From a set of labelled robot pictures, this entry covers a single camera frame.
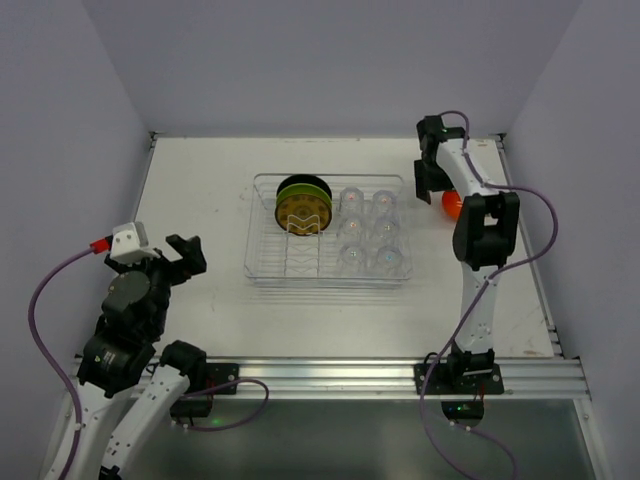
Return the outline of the lime green plate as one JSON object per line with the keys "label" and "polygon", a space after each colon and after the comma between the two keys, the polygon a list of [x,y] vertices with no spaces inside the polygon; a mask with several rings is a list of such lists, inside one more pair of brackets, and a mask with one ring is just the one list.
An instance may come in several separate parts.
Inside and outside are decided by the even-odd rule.
{"label": "lime green plate", "polygon": [[327,206],[332,205],[332,198],[325,190],[315,185],[305,183],[292,184],[283,188],[276,195],[276,205],[279,206],[284,201],[300,195],[306,195],[317,200],[321,200]]}

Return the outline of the yellow patterned plate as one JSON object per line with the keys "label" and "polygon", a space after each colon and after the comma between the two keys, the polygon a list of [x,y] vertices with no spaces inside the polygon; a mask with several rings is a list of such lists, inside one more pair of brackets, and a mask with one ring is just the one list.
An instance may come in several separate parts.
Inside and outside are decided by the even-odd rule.
{"label": "yellow patterned plate", "polygon": [[296,236],[316,235],[332,220],[331,204],[312,195],[293,195],[275,209],[275,220],[286,233]]}

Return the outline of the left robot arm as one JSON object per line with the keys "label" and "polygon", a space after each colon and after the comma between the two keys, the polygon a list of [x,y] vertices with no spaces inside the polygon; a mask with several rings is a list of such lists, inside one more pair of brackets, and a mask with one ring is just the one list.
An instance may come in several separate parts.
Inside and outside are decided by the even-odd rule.
{"label": "left robot arm", "polygon": [[206,354],[170,344],[139,397],[133,395],[165,330],[171,289],[205,273],[197,236],[166,239],[179,255],[167,259],[131,223],[93,244],[115,272],[94,335],[85,344],[73,382],[74,418],[67,425],[49,479],[122,479],[170,406],[204,378]]}

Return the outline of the black plate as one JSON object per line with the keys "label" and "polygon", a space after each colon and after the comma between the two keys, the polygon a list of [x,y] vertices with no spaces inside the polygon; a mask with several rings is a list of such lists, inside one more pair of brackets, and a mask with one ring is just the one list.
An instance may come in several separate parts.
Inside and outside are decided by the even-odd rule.
{"label": "black plate", "polygon": [[285,188],[292,185],[312,185],[322,190],[326,195],[332,197],[332,190],[329,185],[320,177],[311,174],[294,174],[285,178],[278,186],[276,194],[279,195]]}

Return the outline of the orange plastic bowl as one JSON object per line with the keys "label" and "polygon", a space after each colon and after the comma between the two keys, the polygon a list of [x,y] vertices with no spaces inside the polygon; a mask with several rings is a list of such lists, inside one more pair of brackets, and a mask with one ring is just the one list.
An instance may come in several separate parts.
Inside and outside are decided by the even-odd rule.
{"label": "orange plastic bowl", "polygon": [[454,221],[457,221],[463,201],[456,191],[445,191],[441,196],[441,205],[446,215]]}

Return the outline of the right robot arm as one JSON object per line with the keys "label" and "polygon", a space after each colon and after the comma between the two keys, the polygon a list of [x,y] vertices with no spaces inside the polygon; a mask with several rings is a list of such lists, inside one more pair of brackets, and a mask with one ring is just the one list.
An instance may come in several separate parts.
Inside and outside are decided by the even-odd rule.
{"label": "right robot arm", "polygon": [[442,115],[416,125],[421,158],[414,162],[416,197],[455,192],[462,201],[452,248],[463,275],[461,321],[444,353],[416,367],[420,390],[429,395],[471,394],[483,387],[502,393],[495,364],[493,323],[499,270],[516,246],[520,200],[488,186],[470,160],[463,127],[447,127]]}

